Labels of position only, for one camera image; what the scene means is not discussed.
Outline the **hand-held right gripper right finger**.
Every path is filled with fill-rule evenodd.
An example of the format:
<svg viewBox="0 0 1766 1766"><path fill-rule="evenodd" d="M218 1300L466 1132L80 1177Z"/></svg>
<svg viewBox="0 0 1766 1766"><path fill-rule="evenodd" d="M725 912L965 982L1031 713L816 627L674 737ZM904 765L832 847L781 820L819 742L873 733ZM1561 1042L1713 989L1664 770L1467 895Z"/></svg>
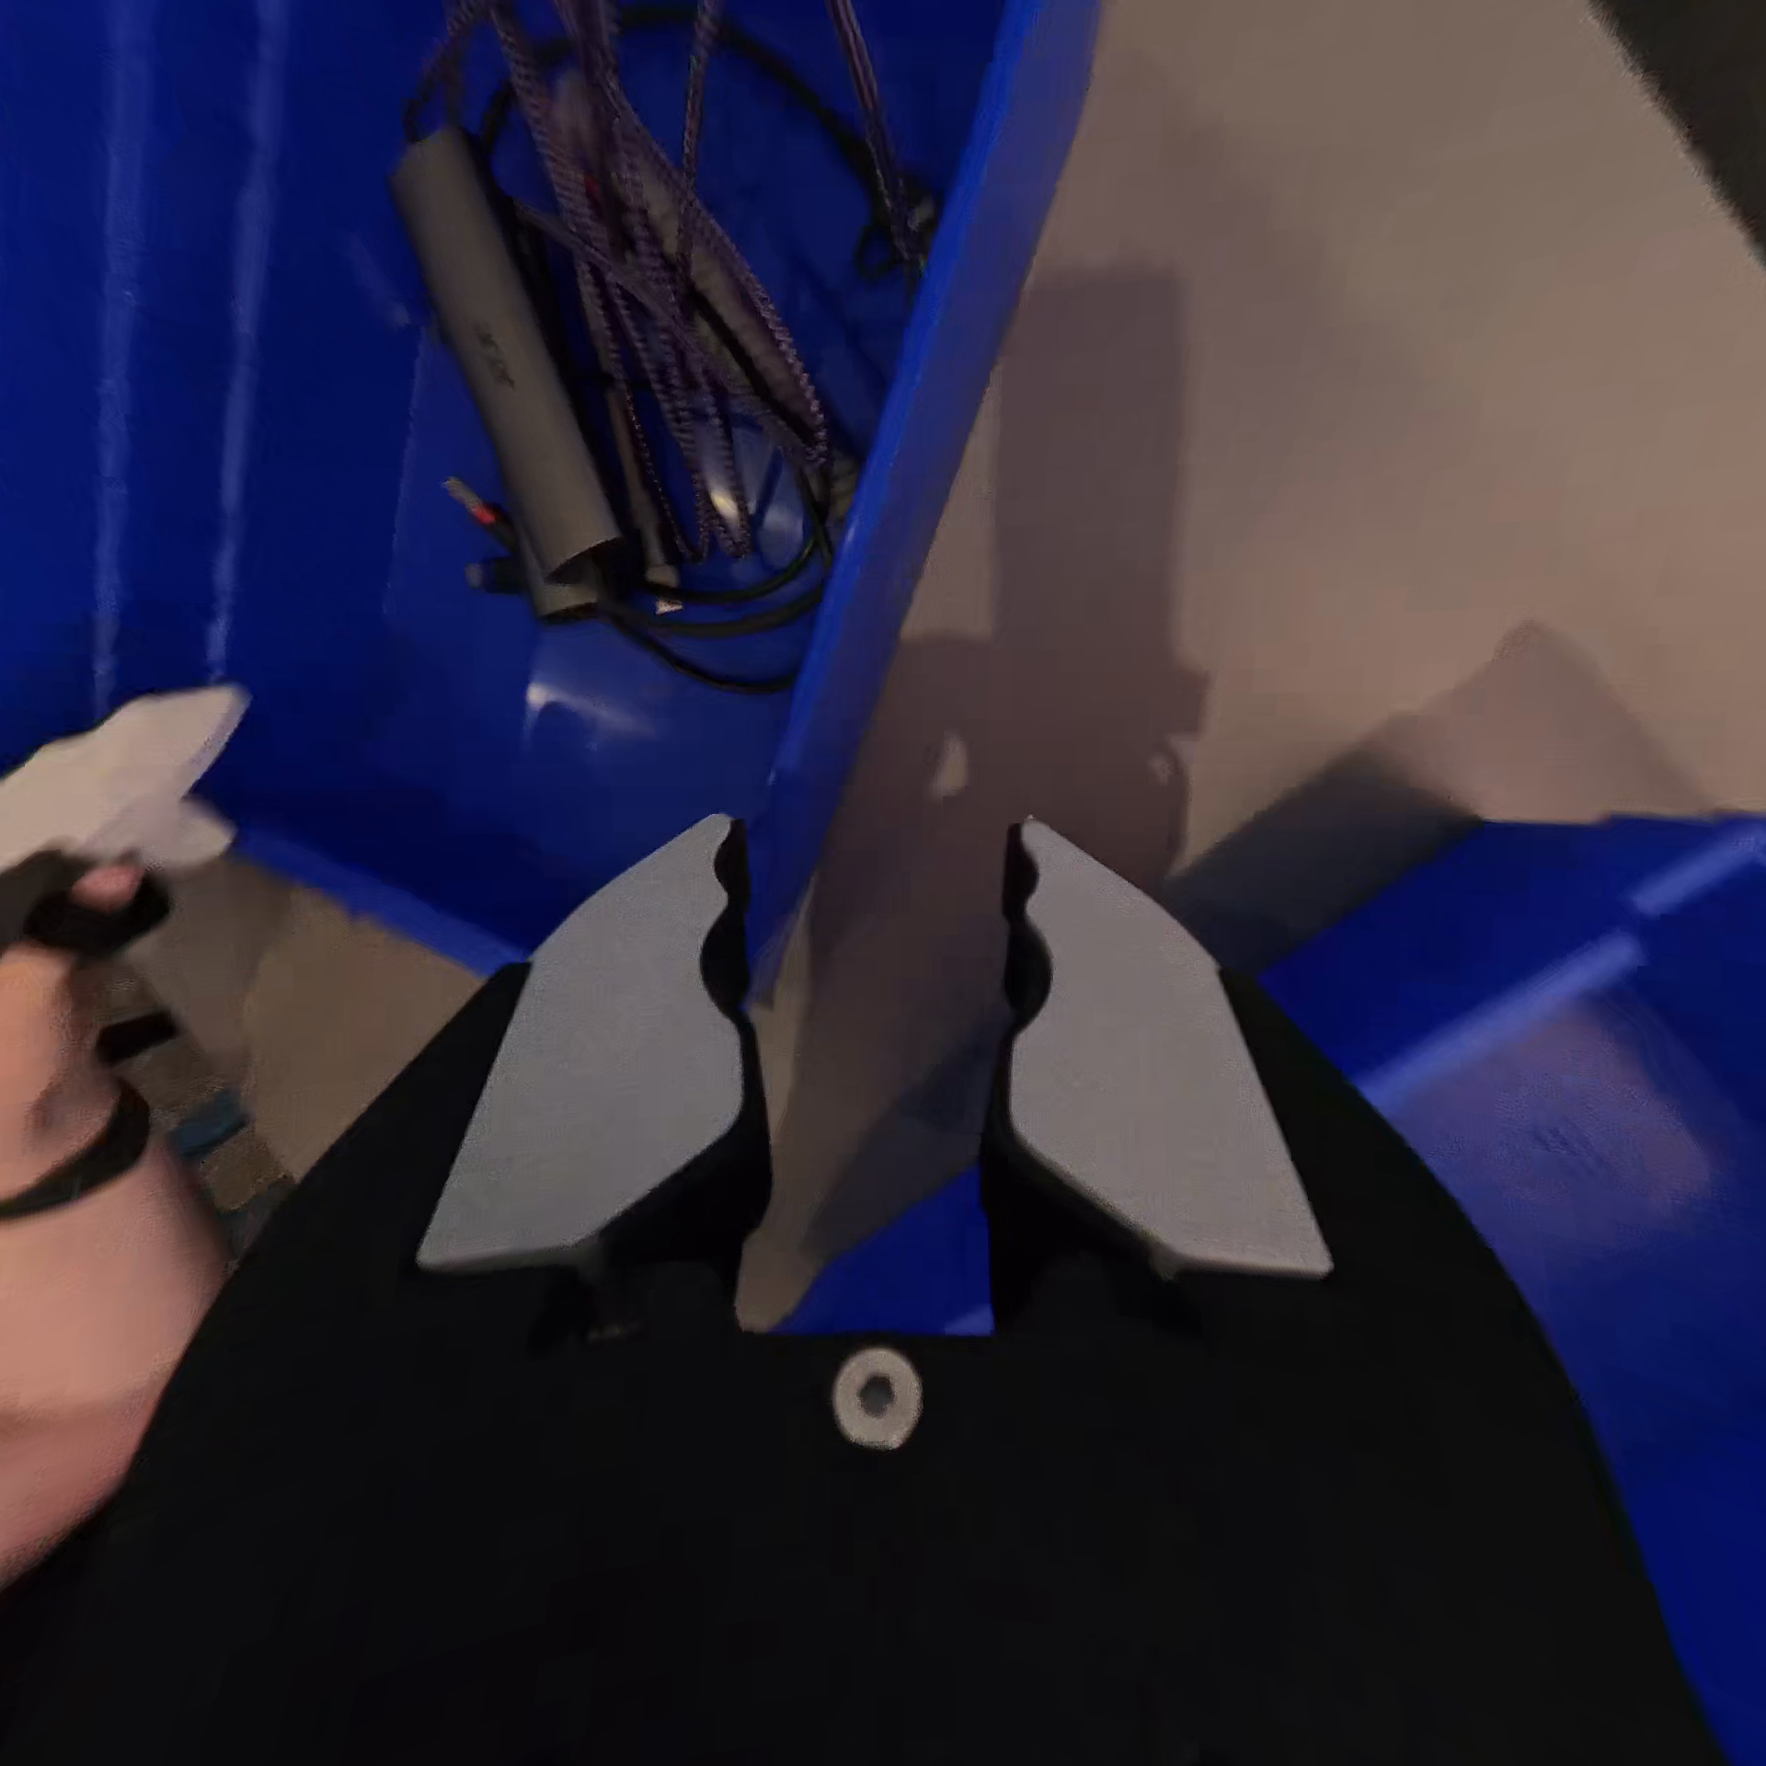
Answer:
<svg viewBox="0 0 1766 1766"><path fill-rule="evenodd" d="M1038 818L1009 834L1003 915L996 1145L1160 1270L1325 1278L1333 1250L1204 943Z"/></svg>

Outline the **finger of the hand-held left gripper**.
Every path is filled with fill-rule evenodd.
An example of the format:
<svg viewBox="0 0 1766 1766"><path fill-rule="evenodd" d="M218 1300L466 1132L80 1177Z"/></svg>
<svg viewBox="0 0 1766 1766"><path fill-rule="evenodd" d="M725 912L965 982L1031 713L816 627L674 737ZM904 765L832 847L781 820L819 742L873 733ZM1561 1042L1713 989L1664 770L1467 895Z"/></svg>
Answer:
<svg viewBox="0 0 1766 1766"><path fill-rule="evenodd" d="M3 869L50 853L194 871L236 827L198 792L247 717L242 685L150 693L41 746L3 779Z"/></svg>

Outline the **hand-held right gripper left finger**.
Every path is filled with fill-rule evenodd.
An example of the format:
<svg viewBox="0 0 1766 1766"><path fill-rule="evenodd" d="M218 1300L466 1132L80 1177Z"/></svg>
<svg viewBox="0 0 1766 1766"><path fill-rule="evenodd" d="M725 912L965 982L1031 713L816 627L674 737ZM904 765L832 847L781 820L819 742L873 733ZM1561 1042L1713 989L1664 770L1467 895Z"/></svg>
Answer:
<svg viewBox="0 0 1766 1766"><path fill-rule="evenodd" d="M748 840L698 820L536 948L416 1248L427 1272L606 1252L694 1162L768 1125L748 1017Z"/></svg>

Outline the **blue divided storage bin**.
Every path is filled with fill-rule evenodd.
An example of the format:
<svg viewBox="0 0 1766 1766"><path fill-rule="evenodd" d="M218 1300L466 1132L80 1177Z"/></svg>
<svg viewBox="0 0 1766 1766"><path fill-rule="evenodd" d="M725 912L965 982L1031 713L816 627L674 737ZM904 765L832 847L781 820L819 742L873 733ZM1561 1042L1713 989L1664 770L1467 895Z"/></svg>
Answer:
<svg viewBox="0 0 1766 1766"><path fill-rule="evenodd" d="M1504 1269L1491 1344L1575 1388L1621 1508L1620 1556L1686 1673L1697 1739L1763 1762L1763 822L1493 822L1423 860L1263 976L1242 1031L1307 1040L1303 1079L1379 1153L1336 1197L1397 1226L1445 1202L1478 1248L1408 1250L1426 1300ZM998 1097L994 1083L987 1109ZM1005 1324L1007 1169L981 1164L836 1256L784 1320L799 1333ZM1316 1281L1189 1269L1218 1296L1333 1298L1351 1230Z"/></svg>

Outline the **blue plastic storage bin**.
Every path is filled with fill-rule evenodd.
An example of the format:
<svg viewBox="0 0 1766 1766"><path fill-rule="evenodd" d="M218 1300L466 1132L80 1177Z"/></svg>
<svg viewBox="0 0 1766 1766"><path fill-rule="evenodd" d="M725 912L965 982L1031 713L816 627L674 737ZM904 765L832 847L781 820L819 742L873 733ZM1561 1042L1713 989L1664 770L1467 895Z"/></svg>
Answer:
<svg viewBox="0 0 1766 1766"><path fill-rule="evenodd" d="M4 3L4 766L236 685L249 856L481 969L711 814L749 943L812 891L1088 97L1101 3ZM505 496L391 178L461 124L645 384L683 581L799 547L703 472L834 474L816 616L678 676L470 570Z"/></svg>

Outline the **person's left hand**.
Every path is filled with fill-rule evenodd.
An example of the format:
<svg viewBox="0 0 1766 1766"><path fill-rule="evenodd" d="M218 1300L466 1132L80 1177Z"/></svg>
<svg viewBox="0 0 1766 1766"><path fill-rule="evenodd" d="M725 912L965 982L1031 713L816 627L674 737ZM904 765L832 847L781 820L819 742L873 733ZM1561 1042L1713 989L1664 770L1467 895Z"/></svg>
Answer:
<svg viewBox="0 0 1766 1766"><path fill-rule="evenodd" d="M231 1267L214 1208L102 1053L87 961L3 961L3 1579L122 1486Z"/></svg>

